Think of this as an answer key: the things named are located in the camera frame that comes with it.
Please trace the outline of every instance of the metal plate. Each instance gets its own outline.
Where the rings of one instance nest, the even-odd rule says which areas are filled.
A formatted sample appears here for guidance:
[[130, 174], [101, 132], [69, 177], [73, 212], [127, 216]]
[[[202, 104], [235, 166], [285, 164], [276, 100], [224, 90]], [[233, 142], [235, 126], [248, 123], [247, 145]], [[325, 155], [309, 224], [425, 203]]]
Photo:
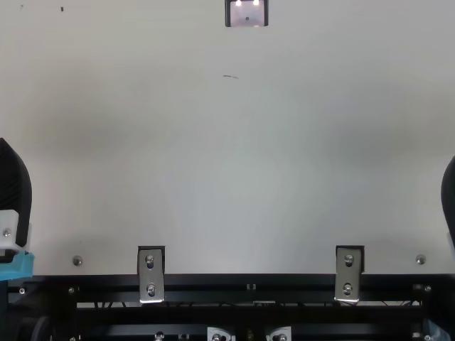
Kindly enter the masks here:
[[455, 273], [454, 7], [280, 0], [233, 29], [223, 0], [0, 1], [36, 273], [135, 274], [139, 245], [170, 274], [334, 274], [337, 245], [367, 274]]
[[161, 250], [139, 250], [139, 297], [141, 303], [164, 301], [163, 253]]
[[357, 303], [362, 272], [362, 251], [339, 247], [336, 250], [335, 299]]

